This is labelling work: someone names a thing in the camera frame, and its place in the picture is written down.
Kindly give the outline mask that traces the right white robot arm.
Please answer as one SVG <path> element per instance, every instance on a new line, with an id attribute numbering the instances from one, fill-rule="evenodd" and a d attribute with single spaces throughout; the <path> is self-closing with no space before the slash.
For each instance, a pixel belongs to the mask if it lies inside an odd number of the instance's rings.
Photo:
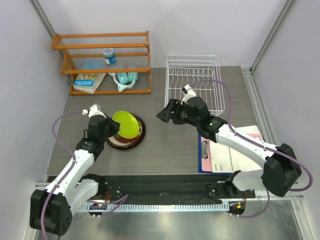
<path id="1" fill-rule="evenodd" d="M 202 137 L 232 148 L 260 166 L 260 170 L 237 170 L 231 175 L 225 186 L 230 197 L 236 198 L 254 188 L 265 188 L 273 195 L 284 197 L 302 174 L 289 145 L 276 146 L 234 130 L 226 120 L 211 115 L 207 104 L 198 96 L 186 102 L 172 98 L 156 117 L 164 123 L 189 124 Z"/>

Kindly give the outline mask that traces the green plastic plate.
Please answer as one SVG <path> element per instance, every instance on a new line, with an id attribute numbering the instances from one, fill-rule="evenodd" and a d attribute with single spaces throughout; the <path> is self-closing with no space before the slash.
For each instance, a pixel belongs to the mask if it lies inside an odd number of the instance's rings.
<path id="1" fill-rule="evenodd" d="M 112 116 L 112 120 L 120 124 L 116 134 L 117 137 L 129 140 L 138 136 L 140 125 L 136 117 L 130 112 L 124 110 L 117 111 Z"/>

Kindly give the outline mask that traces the white wire dish rack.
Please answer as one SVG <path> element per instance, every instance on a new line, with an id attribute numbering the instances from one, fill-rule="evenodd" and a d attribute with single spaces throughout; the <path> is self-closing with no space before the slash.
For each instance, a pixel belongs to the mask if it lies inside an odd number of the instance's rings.
<path id="1" fill-rule="evenodd" d="M 166 56 L 164 104 L 182 99 L 182 88 L 190 85 L 214 116 L 225 111 L 219 58 L 216 55 L 168 54 Z"/>

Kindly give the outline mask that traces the small brown rimmed plate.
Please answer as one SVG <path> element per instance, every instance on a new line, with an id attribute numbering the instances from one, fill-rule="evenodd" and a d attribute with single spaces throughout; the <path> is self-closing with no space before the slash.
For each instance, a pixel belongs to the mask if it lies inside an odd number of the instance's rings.
<path id="1" fill-rule="evenodd" d="M 137 141 L 141 136 L 142 136 L 142 133 L 138 133 L 137 136 L 134 138 L 124 138 L 117 133 L 113 136 L 113 138 L 120 143 L 129 144 Z"/>

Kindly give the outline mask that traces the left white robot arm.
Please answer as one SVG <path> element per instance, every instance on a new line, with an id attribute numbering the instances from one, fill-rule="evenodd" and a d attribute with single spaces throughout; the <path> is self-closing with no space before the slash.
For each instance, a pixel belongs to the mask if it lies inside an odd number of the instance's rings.
<path id="1" fill-rule="evenodd" d="M 120 123 L 108 116 L 91 116 L 68 164 L 45 189 L 34 190 L 30 197 L 29 225 L 40 230 L 44 239 L 48 239 L 48 234 L 63 236 L 84 202 L 91 197 L 100 200 L 106 195 L 101 177 L 82 179 L 82 176 L 104 150 L 106 139 L 119 129 Z"/>

